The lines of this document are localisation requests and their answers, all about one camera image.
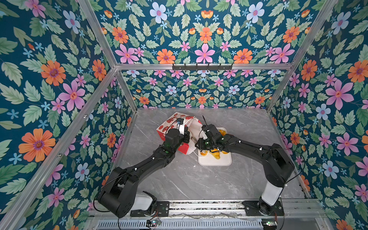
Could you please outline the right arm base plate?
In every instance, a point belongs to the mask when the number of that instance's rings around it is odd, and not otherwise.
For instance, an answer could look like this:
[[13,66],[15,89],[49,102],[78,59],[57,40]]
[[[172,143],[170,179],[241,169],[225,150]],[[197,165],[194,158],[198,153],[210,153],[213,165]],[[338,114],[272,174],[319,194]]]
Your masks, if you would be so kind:
[[263,200],[260,201],[243,201],[245,213],[247,216],[283,216],[284,209],[280,201],[270,206]]

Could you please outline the yellow speckled fake bread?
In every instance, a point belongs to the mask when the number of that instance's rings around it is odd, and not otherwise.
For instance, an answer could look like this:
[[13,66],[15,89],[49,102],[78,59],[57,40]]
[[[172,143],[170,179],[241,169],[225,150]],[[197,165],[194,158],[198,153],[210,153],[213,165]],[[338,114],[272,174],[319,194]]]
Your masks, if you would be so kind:
[[220,159],[220,152],[212,152],[211,155],[217,160]]

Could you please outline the round fluted fake bread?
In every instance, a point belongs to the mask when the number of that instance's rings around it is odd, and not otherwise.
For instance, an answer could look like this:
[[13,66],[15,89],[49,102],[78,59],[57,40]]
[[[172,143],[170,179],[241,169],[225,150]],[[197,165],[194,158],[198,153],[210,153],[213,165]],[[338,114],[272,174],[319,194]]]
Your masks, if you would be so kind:
[[225,130],[220,129],[219,132],[221,133],[222,136],[225,136],[227,134],[227,132]]

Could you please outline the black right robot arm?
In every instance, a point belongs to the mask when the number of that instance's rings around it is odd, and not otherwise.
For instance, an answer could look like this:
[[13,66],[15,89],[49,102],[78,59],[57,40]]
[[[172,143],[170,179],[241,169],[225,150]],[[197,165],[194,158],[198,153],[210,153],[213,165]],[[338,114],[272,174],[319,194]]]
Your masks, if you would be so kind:
[[277,202],[288,179],[295,170],[295,165],[288,153],[279,145],[261,145],[241,140],[234,135],[222,135],[214,125],[203,125],[195,147],[200,151],[235,153],[262,164],[267,183],[259,198],[258,205],[253,209],[268,216],[276,211]]

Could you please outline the red white paper bag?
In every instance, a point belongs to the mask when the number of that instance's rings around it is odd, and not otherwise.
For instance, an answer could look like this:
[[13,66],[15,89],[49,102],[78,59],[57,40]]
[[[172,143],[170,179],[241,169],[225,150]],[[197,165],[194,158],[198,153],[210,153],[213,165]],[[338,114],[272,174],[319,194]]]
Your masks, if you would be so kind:
[[180,134],[185,134],[187,130],[189,132],[189,143],[183,143],[178,151],[189,155],[196,150],[195,144],[200,136],[202,130],[202,124],[199,119],[195,116],[175,112],[168,119],[156,129],[160,138],[165,141],[165,137],[170,129],[176,128]]

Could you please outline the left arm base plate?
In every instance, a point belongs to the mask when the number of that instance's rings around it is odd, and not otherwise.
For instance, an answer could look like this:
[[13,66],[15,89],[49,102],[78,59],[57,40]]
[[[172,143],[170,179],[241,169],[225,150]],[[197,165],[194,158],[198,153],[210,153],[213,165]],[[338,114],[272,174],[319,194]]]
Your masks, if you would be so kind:
[[132,210],[131,217],[167,217],[169,216],[170,202],[169,201],[155,201],[147,210]]

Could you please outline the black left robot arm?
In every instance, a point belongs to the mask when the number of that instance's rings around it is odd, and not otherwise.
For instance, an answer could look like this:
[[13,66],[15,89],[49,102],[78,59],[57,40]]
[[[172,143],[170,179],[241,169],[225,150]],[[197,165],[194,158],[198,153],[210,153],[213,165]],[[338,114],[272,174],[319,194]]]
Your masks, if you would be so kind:
[[152,173],[169,165],[179,147],[189,140],[187,127],[168,130],[165,141],[150,157],[131,167],[117,167],[111,172],[97,196],[98,203],[118,218],[126,216],[134,206],[139,184]]

